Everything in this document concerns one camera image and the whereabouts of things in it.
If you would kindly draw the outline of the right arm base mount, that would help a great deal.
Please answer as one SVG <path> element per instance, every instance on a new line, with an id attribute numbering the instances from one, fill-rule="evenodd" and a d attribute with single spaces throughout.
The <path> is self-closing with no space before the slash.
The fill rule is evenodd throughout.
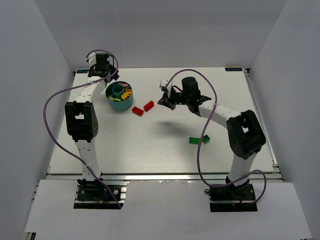
<path id="1" fill-rule="evenodd" d="M 211 213 L 257 212 L 258 207 L 252 184 L 234 192 L 231 187 L 205 189 L 209 196 Z"/>

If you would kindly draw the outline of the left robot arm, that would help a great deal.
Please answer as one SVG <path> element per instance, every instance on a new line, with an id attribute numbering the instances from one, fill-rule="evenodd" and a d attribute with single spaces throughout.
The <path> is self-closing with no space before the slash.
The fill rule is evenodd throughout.
<path id="1" fill-rule="evenodd" d="M 78 183 L 92 185 L 102 175 L 95 147 L 99 124 L 94 105 L 107 84 L 118 79 L 119 71 L 115 56 L 105 50 L 92 50 L 85 60 L 90 65 L 87 82 L 64 109 L 67 133 L 75 142 L 81 159 L 82 179 Z"/>

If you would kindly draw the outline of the orange square lego brick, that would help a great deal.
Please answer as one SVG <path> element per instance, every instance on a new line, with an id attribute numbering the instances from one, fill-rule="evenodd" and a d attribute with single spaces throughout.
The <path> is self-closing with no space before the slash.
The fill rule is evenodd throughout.
<path id="1" fill-rule="evenodd" d="M 128 93 L 126 93 L 126 92 L 121 95 L 121 99 L 124 100 L 124 101 L 125 101 L 126 99 L 128 99 L 129 97 L 130 97 L 130 94 L 128 94 Z"/>

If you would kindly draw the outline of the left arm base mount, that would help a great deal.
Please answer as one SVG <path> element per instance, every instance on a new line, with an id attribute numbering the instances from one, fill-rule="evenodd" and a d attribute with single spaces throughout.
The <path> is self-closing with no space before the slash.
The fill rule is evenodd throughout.
<path id="1" fill-rule="evenodd" d="M 119 205 L 122 207 L 126 197 L 126 186 L 119 184 L 109 185 L 109 188 Z M 85 190 L 81 185 L 77 186 L 74 209 L 83 210 L 119 210 L 119 206 L 105 188 L 100 191 Z"/>

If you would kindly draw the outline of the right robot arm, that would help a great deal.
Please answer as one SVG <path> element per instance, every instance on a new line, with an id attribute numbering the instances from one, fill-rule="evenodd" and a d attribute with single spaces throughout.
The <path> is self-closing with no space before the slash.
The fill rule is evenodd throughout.
<path id="1" fill-rule="evenodd" d="M 249 184 L 252 163 L 266 143 L 266 137 L 255 112 L 252 110 L 239 112 L 215 103 L 210 97 L 201 94 L 194 77 L 185 77 L 181 83 L 182 91 L 177 92 L 173 84 L 163 78 L 159 86 L 163 96 L 158 104 L 171 110 L 177 105 L 186 105 L 191 113 L 224 127 L 233 152 L 226 183 L 231 183 L 235 188 L 245 187 Z"/>

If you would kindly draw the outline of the yellow long lego brick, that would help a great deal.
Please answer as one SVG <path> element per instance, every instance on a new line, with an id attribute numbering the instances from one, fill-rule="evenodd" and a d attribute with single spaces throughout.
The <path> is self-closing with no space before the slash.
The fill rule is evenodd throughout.
<path id="1" fill-rule="evenodd" d="M 128 95 L 131 95 L 132 94 L 132 89 L 126 89 L 125 93 L 128 94 Z"/>

